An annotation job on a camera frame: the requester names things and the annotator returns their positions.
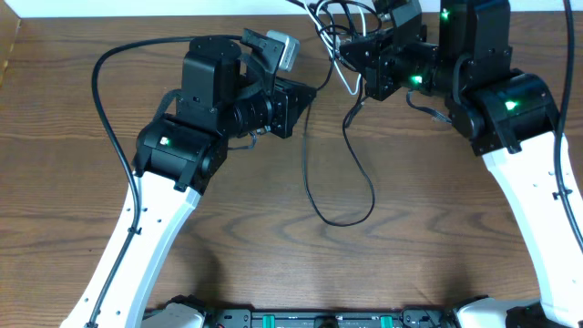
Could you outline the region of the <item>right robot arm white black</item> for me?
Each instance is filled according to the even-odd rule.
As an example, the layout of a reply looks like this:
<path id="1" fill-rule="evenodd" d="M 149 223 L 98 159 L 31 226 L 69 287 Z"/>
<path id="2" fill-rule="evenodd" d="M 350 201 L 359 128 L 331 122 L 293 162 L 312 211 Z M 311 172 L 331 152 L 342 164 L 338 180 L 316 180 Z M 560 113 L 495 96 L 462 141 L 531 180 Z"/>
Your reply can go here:
<path id="1" fill-rule="evenodd" d="M 504 192 L 535 268 L 536 300 L 475 297 L 445 311 L 444 327 L 579 327 L 582 198 L 568 158 L 566 111 L 538 76 L 511 65 L 506 0 L 444 1 L 439 41 L 416 1 L 378 1 L 391 26 L 339 47 L 365 92 L 382 101 L 405 87 L 445 100 L 445 121 Z"/>

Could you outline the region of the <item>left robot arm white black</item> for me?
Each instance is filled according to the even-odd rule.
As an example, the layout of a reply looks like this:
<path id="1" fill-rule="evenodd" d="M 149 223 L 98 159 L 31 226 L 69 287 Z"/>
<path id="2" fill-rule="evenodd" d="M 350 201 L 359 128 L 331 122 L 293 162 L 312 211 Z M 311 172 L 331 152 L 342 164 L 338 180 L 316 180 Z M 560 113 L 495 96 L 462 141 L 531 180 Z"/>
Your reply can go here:
<path id="1" fill-rule="evenodd" d="M 316 91 L 279 77 L 298 40 L 270 31 L 189 37 L 181 86 L 161 100 L 124 159 L 128 195 L 66 327 L 138 327 L 179 230 L 228 157 L 232 138 L 292 134 Z"/>

